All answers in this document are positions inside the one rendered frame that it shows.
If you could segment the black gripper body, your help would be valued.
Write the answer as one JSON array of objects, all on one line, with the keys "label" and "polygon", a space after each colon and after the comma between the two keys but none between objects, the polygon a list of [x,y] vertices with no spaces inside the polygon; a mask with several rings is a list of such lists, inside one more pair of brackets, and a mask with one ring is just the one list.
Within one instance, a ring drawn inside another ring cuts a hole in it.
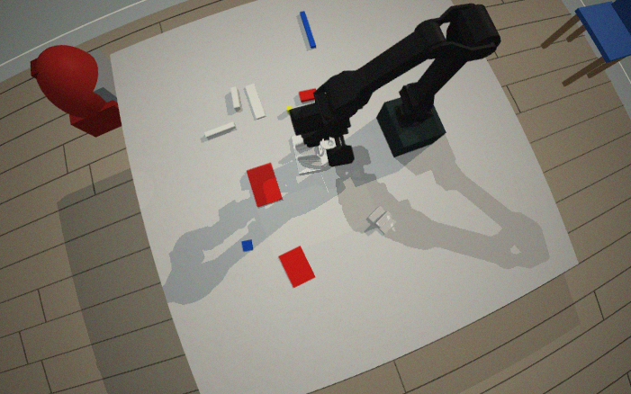
[{"label": "black gripper body", "polygon": [[[334,128],[330,125],[325,127],[330,138],[335,139],[336,146],[327,150],[327,157],[330,166],[341,166],[353,163],[355,156],[352,146],[347,146],[344,135],[348,134],[350,121],[342,128]],[[339,139],[340,138],[340,139]],[[341,140],[341,141],[340,141]],[[341,144],[340,144],[341,142]],[[342,146],[341,146],[342,145]]]}]

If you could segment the small white rectangular block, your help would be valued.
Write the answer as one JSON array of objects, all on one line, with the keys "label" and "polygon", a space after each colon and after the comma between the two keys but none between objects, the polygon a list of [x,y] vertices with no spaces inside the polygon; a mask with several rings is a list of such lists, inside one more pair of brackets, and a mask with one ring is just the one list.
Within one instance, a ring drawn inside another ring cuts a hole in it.
[{"label": "small white rectangular block", "polygon": [[231,91],[232,100],[233,100],[233,103],[234,103],[234,106],[233,106],[234,110],[241,109],[240,103],[239,103],[239,91],[238,91],[237,87],[236,86],[232,87],[230,91]]}]

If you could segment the blue rectangular bar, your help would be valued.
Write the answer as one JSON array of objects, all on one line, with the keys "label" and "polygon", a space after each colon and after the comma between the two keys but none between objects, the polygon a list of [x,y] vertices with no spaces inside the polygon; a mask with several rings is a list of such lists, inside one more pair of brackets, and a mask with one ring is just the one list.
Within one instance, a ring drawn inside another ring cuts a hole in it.
[{"label": "blue rectangular bar", "polygon": [[300,12],[300,16],[302,18],[302,23],[303,23],[304,29],[306,30],[307,36],[308,36],[308,42],[310,43],[310,47],[311,48],[316,48],[316,44],[315,44],[314,39],[312,37],[311,29],[310,29],[309,22],[308,22],[306,14],[305,14],[305,11],[304,12]]}]

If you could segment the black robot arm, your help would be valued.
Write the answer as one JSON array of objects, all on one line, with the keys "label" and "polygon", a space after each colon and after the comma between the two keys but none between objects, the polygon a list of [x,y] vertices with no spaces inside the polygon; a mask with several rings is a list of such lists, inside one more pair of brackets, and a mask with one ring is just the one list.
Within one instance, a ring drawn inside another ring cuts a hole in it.
[{"label": "black robot arm", "polygon": [[[440,26],[447,22],[450,25],[445,38]],[[439,18],[421,22],[413,33],[358,70],[332,76],[313,92],[315,103],[289,110],[294,133],[301,135],[307,147],[319,146],[323,139],[329,140],[325,127],[344,127],[357,110],[364,108],[374,91],[434,58],[418,82],[402,87],[402,104],[395,106],[399,126],[424,123],[434,116],[431,108],[439,89],[467,61],[490,56],[500,43],[500,35],[483,4],[451,6]]]}]

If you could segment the white flat rectangular bar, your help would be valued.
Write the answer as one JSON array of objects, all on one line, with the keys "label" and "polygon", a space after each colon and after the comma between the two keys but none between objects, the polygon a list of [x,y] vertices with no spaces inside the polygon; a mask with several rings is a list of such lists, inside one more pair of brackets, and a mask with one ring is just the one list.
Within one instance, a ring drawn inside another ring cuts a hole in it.
[{"label": "white flat rectangular bar", "polygon": [[256,115],[257,119],[265,117],[264,108],[262,106],[261,101],[259,100],[255,83],[250,84],[250,85],[245,85],[245,87],[246,87],[254,114]]}]

